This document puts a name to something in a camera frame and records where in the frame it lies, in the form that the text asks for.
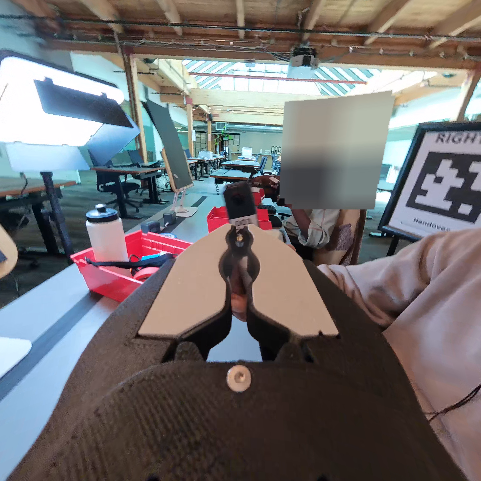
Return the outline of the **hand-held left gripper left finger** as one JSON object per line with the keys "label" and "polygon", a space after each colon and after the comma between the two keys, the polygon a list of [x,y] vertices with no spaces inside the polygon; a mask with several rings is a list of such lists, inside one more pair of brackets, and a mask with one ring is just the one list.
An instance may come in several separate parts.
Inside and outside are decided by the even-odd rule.
{"label": "hand-held left gripper left finger", "polygon": [[206,360],[230,332],[230,285],[221,273],[228,251],[225,224],[191,244],[174,261],[146,314],[138,337],[195,344]]}

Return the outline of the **black star knob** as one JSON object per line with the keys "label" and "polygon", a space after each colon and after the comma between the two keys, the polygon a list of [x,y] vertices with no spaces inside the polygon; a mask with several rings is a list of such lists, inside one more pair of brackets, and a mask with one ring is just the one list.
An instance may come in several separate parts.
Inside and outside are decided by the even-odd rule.
{"label": "black star knob", "polygon": [[246,229],[237,229],[235,226],[226,236],[227,252],[236,260],[243,259],[249,255],[252,238]]}

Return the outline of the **person's right forearm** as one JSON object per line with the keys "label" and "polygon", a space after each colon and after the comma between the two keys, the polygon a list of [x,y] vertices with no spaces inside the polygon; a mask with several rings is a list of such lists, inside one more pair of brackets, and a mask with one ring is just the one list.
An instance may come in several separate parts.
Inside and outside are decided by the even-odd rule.
{"label": "person's right forearm", "polygon": [[383,328],[431,428],[466,478],[480,480],[480,228],[318,268]]}

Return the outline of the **black table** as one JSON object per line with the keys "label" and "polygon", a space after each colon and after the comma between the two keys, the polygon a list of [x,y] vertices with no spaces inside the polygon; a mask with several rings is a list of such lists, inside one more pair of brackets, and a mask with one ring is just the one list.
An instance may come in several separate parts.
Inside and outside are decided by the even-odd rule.
{"label": "black table", "polygon": [[248,181],[257,174],[263,174],[265,163],[245,159],[225,161],[218,170],[210,174],[210,177],[214,179],[215,184]]}

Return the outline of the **red tape roll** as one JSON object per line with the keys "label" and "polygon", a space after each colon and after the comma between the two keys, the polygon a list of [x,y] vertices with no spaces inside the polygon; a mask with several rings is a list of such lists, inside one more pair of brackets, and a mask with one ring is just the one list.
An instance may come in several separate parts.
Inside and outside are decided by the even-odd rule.
{"label": "red tape roll", "polygon": [[139,281],[139,282],[144,282],[146,281],[150,276],[155,274],[159,270],[158,266],[142,266],[142,267],[137,267],[137,268],[131,268],[130,269],[130,274],[132,276],[132,279]]}

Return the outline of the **white board stand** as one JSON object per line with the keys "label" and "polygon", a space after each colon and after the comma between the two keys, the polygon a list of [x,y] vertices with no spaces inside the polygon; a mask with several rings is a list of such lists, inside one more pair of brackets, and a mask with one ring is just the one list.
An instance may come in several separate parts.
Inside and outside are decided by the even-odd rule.
{"label": "white board stand", "polygon": [[190,187],[192,187],[192,185],[186,186],[182,189],[178,189],[175,191],[170,211],[174,213],[176,217],[190,218],[198,211],[198,207],[184,206],[186,191]]}
{"label": "white board stand", "polygon": [[1,337],[1,378],[23,360],[31,348],[29,340]]}

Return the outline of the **tan chair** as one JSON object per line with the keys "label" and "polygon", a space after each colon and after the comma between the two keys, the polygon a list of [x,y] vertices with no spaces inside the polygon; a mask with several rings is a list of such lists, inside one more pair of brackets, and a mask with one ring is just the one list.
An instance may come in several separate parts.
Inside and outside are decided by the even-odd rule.
{"label": "tan chair", "polygon": [[356,265],[363,239],[366,210],[341,210],[329,242],[313,253],[316,266]]}

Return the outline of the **white bottle black cap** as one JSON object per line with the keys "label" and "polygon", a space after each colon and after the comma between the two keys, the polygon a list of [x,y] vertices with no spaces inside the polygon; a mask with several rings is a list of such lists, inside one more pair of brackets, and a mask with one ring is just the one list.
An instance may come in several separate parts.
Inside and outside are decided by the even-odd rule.
{"label": "white bottle black cap", "polygon": [[117,210],[102,203],[95,205],[86,213],[86,228],[95,261],[129,261],[123,224]]}

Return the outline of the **wooden office desk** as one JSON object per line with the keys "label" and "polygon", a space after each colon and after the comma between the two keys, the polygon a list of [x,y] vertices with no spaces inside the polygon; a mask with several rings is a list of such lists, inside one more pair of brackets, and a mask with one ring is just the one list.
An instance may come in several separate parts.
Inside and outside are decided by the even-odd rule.
{"label": "wooden office desk", "polygon": [[148,193],[149,193],[149,201],[148,203],[153,204],[161,204],[166,203],[163,199],[161,199],[156,178],[160,177],[164,172],[165,168],[163,166],[155,166],[155,167],[137,167],[137,166],[114,166],[114,167],[107,167],[107,166],[94,166],[91,167],[91,170],[98,171],[98,172],[107,172],[117,175],[130,175],[130,176],[138,176],[141,181],[146,181],[148,185]]}

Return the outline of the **black office chair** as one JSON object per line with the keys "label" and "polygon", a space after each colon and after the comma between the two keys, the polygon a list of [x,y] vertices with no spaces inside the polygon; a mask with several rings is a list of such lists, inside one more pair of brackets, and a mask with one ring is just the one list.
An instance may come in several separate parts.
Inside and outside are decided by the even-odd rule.
{"label": "black office chair", "polygon": [[96,170],[97,190],[114,196],[114,199],[105,204],[110,207],[118,208],[121,218],[138,220],[140,217],[132,216],[127,213],[127,206],[133,207],[136,213],[140,212],[142,202],[133,202],[129,199],[129,193],[136,190],[139,185],[135,182],[127,182],[127,174],[124,174],[124,181],[121,181],[121,174],[111,172],[115,166],[112,160],[102,163],[91,151],[87,150],[94,167],[105,167],[106,171]]}

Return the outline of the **ceiling projector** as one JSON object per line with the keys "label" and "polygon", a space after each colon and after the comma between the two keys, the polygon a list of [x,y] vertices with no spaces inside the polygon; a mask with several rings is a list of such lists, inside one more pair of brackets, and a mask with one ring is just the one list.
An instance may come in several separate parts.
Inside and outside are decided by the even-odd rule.
{"label": "ceiling projector", "polygon": [[300,45],[293,49],[290,57],[287,79],[312,80],[316,78],[319,60],[315,48]]}

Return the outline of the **black light stand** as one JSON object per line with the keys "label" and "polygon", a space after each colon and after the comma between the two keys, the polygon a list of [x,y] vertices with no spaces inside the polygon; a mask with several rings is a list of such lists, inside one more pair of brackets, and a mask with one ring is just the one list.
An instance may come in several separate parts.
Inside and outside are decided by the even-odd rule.
{"label": "black light stand", "polygon": [[53,216],[53,221],[63,247],[64,255],[68,264],[71,265],[73,263],[71,256],[75,253],[75,251],[60,204],[60,194],[58,194],[60,187],[55,186],[52,178],[52,172],[40,172],[40,175],[42,177],[45,186],[45,192],[51,205],[51,214]]}

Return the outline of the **framed marker sign easel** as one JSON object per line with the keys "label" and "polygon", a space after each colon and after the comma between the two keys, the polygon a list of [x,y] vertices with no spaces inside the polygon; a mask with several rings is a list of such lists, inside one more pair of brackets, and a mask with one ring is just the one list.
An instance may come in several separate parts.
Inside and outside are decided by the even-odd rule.
{"label": "framed marker sign easel", "polygon": [[435,233],[480,228],[480,121],[420,123],[378,230],[416,242]]}

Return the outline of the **long wooden desk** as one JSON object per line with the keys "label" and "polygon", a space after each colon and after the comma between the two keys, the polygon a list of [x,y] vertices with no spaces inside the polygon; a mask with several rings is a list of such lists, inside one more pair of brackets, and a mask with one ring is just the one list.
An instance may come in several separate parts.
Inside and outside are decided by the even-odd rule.
{"label": "long wooden desk", "polygon": [[[62,198],[61,189],[72,187],[79,184],[74,180],[53,179],[56,187],[60,187],[60,199]],[[43,251],[26,249],[21,250],[21,255],[27,254],[45,255],[65,258],[63,247],[51,214],[51,205],[45,192],[42,179],[28,178],[21,174],[19,178],[1,177],[1,220],[6,221],[8,216],[13,215],[14,209],[23,208],[22,215],[17,219],[17,224],[13,220],[7,221],[9,230],[18,230],[25,226],[23,218],[25,214],[33,213],[39,233],[43,240],[45,249]]]}

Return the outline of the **studio light panel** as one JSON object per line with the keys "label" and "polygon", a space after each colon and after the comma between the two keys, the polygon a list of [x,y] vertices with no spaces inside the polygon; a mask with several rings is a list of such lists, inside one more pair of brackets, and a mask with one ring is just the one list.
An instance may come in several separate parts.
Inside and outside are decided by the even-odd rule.
{"label": "studio light panel", "polygon": [[16,173],[105,165],[140,133],[116,85],[1,51],[1,151]]}

